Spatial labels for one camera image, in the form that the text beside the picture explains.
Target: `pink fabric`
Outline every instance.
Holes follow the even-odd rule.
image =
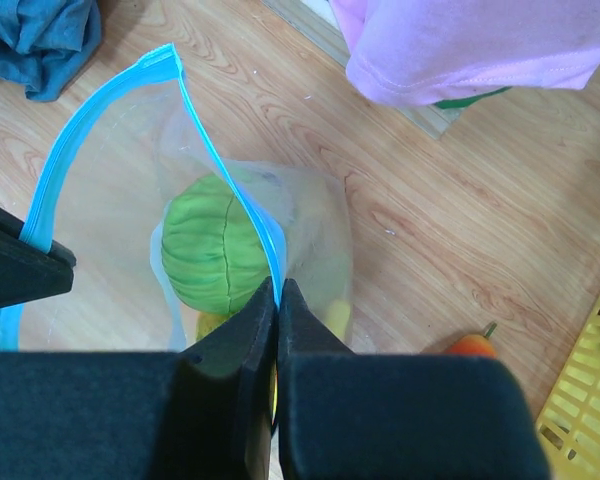
[[[506,86],[584,88],[600,64],[600,0],[330,0],[349,81],[397,107]]]

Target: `green object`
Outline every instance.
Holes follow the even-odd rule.
[[[178,298],[200,312],[238,312],[269,267],[258,234],[229,186],[211,174],[173,199],[162,264]]]
[[[466,108],[472,103],[477,102],[481,98],[490,97],[499,93],[504,93],[510,88],[511,87],[504,87],[499,90],[496,90],[495,92],[483,93],[482,95],[476,95],[475,97],[458,98],[455,100],[441,100],[438,103],[436,103],[435,106],[442,110],[448,110],[450,108]]]

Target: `green ball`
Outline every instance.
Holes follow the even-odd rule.
[[[198,179],[169,205],[162,265],[183,303],[213,314],[240,311],[269,275],[251,220],[215,174]]]

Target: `transparent plastic bag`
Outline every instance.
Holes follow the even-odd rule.
[[[294,278],[318,318],[345,341],[350,333],[342,184],[303,168],[220,159],[173,45],[144,55],[74,114],[20,238],[44,252],[52,240],[70,249],[74,285],[1,309],[0,350],[182,350],[266,276],[277,303]]]

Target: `blue cloth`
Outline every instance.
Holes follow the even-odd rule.
[[[101,39],[95,0],[0,0],[0,78],[30,100],[57,99]]]

